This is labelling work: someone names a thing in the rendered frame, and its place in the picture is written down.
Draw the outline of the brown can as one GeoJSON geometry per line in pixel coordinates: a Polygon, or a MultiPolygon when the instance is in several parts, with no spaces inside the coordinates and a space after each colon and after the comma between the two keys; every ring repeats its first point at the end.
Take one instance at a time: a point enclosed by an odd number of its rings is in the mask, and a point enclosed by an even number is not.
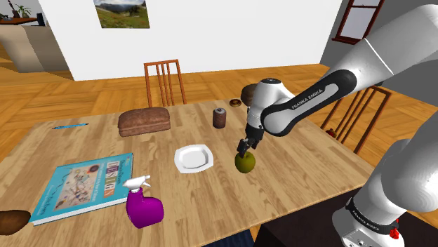
{"type": "Polygon", "coordinates": [[[213,110],[213,126],[215,128],[224,128],[226,125],[227,112],[223,108],[213,110]]]}

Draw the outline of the brown potato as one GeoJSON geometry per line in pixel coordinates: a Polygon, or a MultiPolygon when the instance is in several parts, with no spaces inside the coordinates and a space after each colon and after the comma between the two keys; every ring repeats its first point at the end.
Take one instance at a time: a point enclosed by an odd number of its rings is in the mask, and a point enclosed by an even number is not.
{"type": "Polygon", "coordinates": [[[0,211],[0,235],[8,236],[21,230],[31,218],[29,211],[0,211]]]}

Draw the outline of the purple spray bottle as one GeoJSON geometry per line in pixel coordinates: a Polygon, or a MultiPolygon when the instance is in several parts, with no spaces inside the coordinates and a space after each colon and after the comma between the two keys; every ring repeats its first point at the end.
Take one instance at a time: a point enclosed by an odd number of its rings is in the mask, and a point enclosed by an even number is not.
{"type": "Polygon", "coordinates": [[[161,200],[155,197],[145,197],[142,185],[150,187],[146,180],[149,175],[131,178],[123,183],[129,189],[126,200],[126,212],[135,227],[141,229],[158,222],[164,218],[164,207],[161,200]]]}

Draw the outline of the green apple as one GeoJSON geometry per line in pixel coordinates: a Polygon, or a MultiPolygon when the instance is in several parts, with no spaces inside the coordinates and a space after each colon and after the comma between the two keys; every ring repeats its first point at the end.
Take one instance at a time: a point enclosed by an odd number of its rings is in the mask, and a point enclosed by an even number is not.
{"type": "Polygon", "coordinates": [[[246,152],[244,154],[244,157],[240,157],[239,154],[236,154],[234,158],[234,164],[239,172],[249,173],[254,169],[256,164],[256,159],[254,155],[250,152],[246,152]]]}

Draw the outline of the landscape wall picture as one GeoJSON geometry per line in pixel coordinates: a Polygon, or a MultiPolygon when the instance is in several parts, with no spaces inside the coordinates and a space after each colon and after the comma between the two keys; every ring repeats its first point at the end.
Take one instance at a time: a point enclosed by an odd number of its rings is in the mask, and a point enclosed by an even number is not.
{"type": "Polygon", "coordinates": [[[145,0],[93,0],[102,28],[149,29],[145,0]]]}

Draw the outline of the blue pen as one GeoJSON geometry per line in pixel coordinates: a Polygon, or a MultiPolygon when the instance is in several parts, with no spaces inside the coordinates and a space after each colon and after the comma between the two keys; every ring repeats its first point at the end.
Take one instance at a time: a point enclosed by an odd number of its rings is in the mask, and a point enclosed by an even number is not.
{"type": "Polygon", "coordinates": [[[66,126],[56,126],[52,129],[60,130],[60,129],[66,129],[66,128],[76,128],[76,127],[81,127],[81,126],[87,126],[87,125],[89,125],[89,123],[78,123],[78,124],[70,124],[70,125],[66,125],[66,126]]]}

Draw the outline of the wooden slat-back chair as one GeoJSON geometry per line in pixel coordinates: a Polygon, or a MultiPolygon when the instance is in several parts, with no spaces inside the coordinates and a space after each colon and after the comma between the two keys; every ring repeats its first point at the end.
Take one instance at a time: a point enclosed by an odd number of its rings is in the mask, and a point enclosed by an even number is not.
{"type": "Polygon", "coordinates": [[[170,64],[174,64],[177,70],[182,103],[184,105],[187,103],[187,99],[185,96],[185,89],[182,80],[182,74],[180,71],[179,60],[178,59],[164,60],[157,62],[146,62],[144,64],[148,107],[152,107],[151,83],[150,83],[150,76],[148,70],[149,67],[155,67],[156,69],[162,105],[165,107],[170,105],[175,105],[175,98],[173,95],[173,86],[171,81],[170,64]]]}
{"type": "Polygon", "coordinates": [[[325,132],[332,128],[337,134],[335,139],[358,154],[391,96],[389,90],[371,86],[341,98],[333,104],[320,128],[325,132]]]}

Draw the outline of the teal book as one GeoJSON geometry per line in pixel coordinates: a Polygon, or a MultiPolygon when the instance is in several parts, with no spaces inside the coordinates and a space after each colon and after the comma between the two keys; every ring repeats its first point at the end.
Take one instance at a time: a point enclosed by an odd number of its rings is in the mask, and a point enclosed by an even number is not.
{"type": "Polygon", "coordinates": [[[30,218],[33,225],[126,202],[131,153],[58,166],[30,218]]]}

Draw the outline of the red-framed window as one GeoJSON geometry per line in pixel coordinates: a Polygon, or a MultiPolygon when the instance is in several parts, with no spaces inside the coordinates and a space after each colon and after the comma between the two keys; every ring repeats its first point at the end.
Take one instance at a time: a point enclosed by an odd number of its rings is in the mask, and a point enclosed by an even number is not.
{"type": "Polygon", "coordinates": [[[333,41],[356,44],[366,37],[385,0],[349,0],[333,41]]]}

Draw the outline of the dark robot stand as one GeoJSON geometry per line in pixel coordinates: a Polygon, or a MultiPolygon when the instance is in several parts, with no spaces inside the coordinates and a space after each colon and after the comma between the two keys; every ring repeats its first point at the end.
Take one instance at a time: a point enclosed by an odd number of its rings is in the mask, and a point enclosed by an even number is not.
{"type": "MultiPolygon", "coordinates": [[[[253,247],[344,247],[332,215],[358,192],[354,189],[261,225],[253,247]]],[[[412,216],[399,219],[405,247],[438,247],[438,229],[412,216]]]]}

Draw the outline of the brown bread loaf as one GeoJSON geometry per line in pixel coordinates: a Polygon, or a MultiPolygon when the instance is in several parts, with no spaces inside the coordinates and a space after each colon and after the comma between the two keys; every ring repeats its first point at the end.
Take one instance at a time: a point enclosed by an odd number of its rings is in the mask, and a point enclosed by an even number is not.
{"type": "Polygon", "coordinates": [[[121,137],[165,131],[170,128],[170,115],[164,107],[129,110],[122,113],[118,120],[121,137]]]}

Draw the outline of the white square plate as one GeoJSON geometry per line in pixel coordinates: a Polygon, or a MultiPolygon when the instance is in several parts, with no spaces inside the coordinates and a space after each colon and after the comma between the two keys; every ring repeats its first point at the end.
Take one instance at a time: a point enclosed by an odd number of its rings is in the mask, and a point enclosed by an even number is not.
{"type": "Polygon", "coordinates": [[[188,145],[175,151],[174,162],[180,173],[198,173],[213,166],[213,154],[206,145],[188,145]]]}

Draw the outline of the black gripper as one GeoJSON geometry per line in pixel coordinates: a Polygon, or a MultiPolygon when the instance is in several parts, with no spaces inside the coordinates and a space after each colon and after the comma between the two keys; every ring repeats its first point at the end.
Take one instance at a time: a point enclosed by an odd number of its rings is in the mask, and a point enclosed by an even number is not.
{"type": "Polygon", "coordinates": [[[249,139],[250,138],[254,139],[254,142],[252,143],[251,147],[253,149],[256,149],[259,141],[262,140],[262,138],[263,138],[264,132],[265,132],[264,128],[253,127],[252,125],[250,125],[248,123],[246,125],[246,128],[245,128],[246,138],[241,139],[239,141],[239,144],[237,147],[238,155],[241,158],[244,158],[244,155],[249,148],[249,139]]]}

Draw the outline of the dark brown round loaf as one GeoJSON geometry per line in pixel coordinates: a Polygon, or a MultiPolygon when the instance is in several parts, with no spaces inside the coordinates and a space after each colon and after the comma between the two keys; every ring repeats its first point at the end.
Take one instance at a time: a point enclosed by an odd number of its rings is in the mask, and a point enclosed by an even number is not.
{"type": "Polygon", "coordinates": [[[249,84],[241,90],[241,101],[247,106],[250,107],[253,100],[253,95],[255,92],[257,84],[249,84]]]}

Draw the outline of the wooden table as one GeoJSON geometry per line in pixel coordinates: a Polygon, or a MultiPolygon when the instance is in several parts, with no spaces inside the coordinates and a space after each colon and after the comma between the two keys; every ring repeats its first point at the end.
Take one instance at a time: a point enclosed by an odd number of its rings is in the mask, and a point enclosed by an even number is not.
{"type": "Polygon", "coordinates": [[[0,211],[33,211],[61,165],[130,152],[133,175],[149,175],[146,196],[162,200],[164,219],[138,229],[116,205],[0,236],[0,247],[193,247],[216,241],[362,186],[372,167],[311,121],[282,138],[265,135],[255,168],[234,165],[245,136],[245,107],[227,100],[169,108],[171,128],[123,138],[118,114],[38,123],[0,163],[0,211]],[[224,128],[213,110],[227,112],[224,128]],[[85,124],[54,130],[56,126],[85,124]],[[213,166],[180,173],[175,151],[206,145],[213,166]]]}

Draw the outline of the wooden shelf with plants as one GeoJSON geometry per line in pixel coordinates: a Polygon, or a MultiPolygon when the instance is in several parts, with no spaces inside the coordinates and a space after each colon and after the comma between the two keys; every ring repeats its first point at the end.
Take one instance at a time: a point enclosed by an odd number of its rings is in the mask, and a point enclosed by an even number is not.
{"type": "Polygon", "coordinates": [[[0,0],[4,7],[4,1],[11,7],[11,14],[7,15],[4,11],[0,11],[0,25],[24,25],[33,23],[34,26],[46,26],[44,15],[40,11],[32,17],[32,9],[20,4],[13,3],[14,0],[0,0]]]}

